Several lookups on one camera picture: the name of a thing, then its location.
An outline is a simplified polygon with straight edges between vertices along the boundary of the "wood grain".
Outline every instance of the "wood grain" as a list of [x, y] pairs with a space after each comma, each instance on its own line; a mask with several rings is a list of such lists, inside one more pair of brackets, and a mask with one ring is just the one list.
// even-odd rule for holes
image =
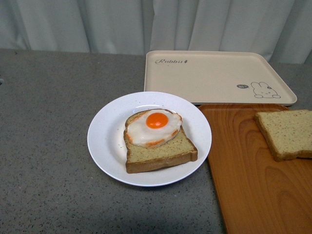
[[312, 233], [312, 160], [275, 162], [254, 115], [277, 104], [205, 104], [212, 130], [208, 161], [226, 230]]

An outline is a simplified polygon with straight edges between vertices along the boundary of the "egg yolk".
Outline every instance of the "egg yolk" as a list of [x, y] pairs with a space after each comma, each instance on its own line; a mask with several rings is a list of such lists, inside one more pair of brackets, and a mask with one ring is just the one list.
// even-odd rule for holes
[[149, 128], [162, 128], [168, 123], [169, 119], [168, 117], [160, 112], [155, 112], [150, 114], [146, 119], [146, 125]]

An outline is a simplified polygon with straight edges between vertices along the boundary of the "fried egg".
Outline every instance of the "fried egg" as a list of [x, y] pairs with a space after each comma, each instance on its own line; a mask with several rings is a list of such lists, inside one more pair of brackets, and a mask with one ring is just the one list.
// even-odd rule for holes
[[180, 131], [182, 117], [163, 109], [143, 112], [135, 117], [127, 129], [133, 145], [155, 148], [173, 139]]

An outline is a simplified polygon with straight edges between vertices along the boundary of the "egg white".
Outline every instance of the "egg white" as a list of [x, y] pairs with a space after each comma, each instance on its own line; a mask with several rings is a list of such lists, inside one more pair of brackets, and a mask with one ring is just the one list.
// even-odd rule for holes
[[[168, 123], [157, 129], [152, 129], [146, 125], [147, 117], [160, 112], [168, 117]], [[176, 136], [182, 125], [182, 117], [177, 113], [171, 113], [163, 109], [149, 110], [134, 119], [128, 125], [127, 135], [131, 143], [145, 148], [154, 148], [165, 144]]]

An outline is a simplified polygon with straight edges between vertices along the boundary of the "toast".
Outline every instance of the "toast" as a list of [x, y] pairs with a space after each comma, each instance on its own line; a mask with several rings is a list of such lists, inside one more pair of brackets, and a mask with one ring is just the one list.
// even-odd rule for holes
[[254, 119], [275, 161], [312, 157], [312, 111], [258, 112]]
[[130, 143], [127, 127], [132, 119], [143, 112], [130, 116], [125, 122], [123, 138], [127, 147], [127, 173], [148, 172], [197, 160], [197, 148], [187, 138], [182, 126], [173, 139], [156, 148], [144, 148]]

